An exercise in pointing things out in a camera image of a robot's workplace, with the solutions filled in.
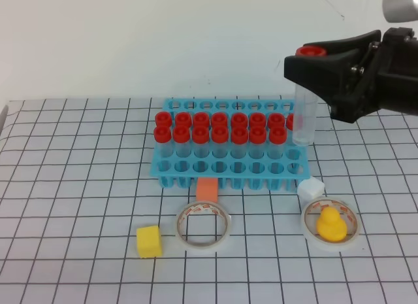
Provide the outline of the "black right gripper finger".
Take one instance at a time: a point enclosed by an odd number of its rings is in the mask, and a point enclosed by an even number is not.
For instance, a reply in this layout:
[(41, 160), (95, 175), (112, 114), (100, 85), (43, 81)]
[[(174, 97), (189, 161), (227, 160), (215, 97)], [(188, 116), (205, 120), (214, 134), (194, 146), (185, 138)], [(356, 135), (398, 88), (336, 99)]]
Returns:
[(346, 123), (376, 111), (358, 71), (363, 58), (359, 49), (327, 56), (288, 56), (284, 77), (321, 98), (330, 109), (330, 117)]
[(316, 46), (325, 49), (327, 55), (341, 54), (351, 50), (359, 50), (360, 52), (366, 52), (369, 45), (372, 42), (381, 41), (381, 31), (373, 30), (369, 33), (351, 37), (348, 39), (340, 39), (335, 41), (321, 41), (321, 42), (308, 42), (304, 46)]

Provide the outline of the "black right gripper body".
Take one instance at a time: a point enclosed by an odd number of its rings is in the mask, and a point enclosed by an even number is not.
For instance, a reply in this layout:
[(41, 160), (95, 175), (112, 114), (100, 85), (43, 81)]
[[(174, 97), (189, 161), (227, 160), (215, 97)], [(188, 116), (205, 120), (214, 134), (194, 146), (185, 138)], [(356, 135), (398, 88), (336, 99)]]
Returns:
[(417, 37), (411, 28), (391, 27), (360, 36), (367, 78), (366, 103), (360, 116), (380, 109), (417, 115)]

